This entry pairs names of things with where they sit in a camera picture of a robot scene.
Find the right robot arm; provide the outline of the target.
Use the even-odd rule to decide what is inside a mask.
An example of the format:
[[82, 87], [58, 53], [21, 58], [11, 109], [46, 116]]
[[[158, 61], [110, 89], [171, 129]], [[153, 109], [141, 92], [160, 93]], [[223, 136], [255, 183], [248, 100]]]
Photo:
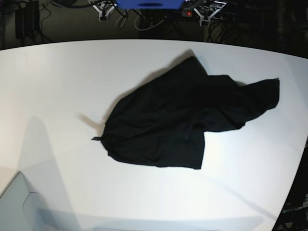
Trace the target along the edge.
[[92, 5], [98, 13], [99, 21], [109, 21], [109, 17], [115, 10], [115, 6], [109, 0], [99, 0], [98, 3]]

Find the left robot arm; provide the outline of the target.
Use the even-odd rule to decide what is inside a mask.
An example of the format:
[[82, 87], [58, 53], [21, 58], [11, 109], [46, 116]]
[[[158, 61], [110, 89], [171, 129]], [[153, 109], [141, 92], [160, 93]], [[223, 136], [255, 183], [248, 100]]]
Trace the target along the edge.
[[222, 9], [227, 5], [226, 1], [220, 0], [198, 0], [193, 6], [193, 11], [199, 17], [199, 25], [206, 23], [210, 25], [213, 20], [218, 20], [219, 13], [222, 13]]

